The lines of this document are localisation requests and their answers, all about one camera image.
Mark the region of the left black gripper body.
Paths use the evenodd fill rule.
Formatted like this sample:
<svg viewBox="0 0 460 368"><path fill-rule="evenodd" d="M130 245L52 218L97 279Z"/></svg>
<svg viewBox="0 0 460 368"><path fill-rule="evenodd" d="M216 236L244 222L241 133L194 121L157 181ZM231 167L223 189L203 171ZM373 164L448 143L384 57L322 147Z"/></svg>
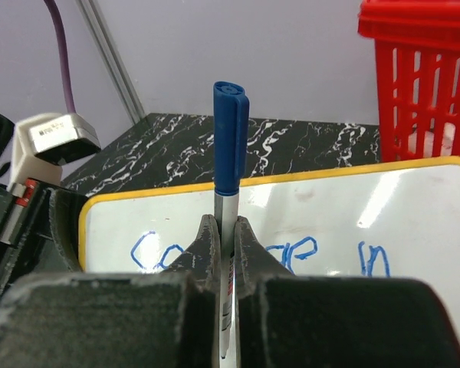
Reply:
<svg viewBox="0 0 460 368"><path fill-rule="evenodd" d="M13 123L0 114L0 298L10 283L35 190L54 182L54 165L38 157L53 119L53 113L40 113Z"/></svg>

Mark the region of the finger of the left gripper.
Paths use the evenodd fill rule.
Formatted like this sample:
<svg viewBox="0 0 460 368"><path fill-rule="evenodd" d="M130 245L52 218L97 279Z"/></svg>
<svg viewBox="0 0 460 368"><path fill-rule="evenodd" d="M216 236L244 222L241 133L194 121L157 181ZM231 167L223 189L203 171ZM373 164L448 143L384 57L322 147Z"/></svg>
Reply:
<svg viewBox="0 0 460 368"><path fill-rule="evenodd" d="M69 189L52 189L48 216L55 251L68 271L81 271L78 255L79 217L87 197Z"/></svg>

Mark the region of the yellow framed whiteboard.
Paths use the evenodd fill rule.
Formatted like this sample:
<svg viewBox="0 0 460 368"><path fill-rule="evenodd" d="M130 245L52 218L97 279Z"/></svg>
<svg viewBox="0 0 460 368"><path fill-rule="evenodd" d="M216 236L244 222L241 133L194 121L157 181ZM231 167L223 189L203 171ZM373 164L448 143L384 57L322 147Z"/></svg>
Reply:
<svg viewBox="0 0 460 368"><path fill-rule="evenodd" d="M163 270L213 210L212 184L96 195L79 218L89 272ZM460 157L244 179L238 212L294 274L460 281Z"/></svg>

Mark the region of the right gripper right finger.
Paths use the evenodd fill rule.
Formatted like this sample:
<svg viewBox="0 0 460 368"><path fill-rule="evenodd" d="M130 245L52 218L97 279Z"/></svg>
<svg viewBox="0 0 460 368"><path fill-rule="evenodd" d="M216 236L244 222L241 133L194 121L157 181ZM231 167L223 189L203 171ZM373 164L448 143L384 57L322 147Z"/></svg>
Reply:
<svg viewBox="0 0 460 368"><path fill-rule="evenodd" d="M235 225L239 367L460 367L438 295L409 278L296 276Z"/></svg>

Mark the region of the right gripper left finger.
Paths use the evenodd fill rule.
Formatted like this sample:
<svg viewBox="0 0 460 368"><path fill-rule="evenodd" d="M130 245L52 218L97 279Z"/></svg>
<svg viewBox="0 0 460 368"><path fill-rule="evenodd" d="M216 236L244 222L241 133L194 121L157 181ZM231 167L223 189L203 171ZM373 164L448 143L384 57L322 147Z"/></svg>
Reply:
<svg viewBox="0 0 460 368"><path fill-rule="evenodd" d="M0 367L217 367L219 265L204 215L160 273L28 274L0 303Z"/></svg>

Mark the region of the blue capped whiteboard marker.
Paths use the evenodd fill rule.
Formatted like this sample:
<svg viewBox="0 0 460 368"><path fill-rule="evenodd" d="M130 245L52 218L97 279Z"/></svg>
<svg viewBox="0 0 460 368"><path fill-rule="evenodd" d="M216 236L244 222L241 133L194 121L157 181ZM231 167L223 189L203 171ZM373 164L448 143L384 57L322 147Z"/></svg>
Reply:
<svg viewBox="0 0 460 368"><path fill-rule="evenodd" d="M243 87L227 81L213 86L214 216L221 245L219 354L226 358L232 324L235 223L240 181L245 172L250 102Z"/></svg>

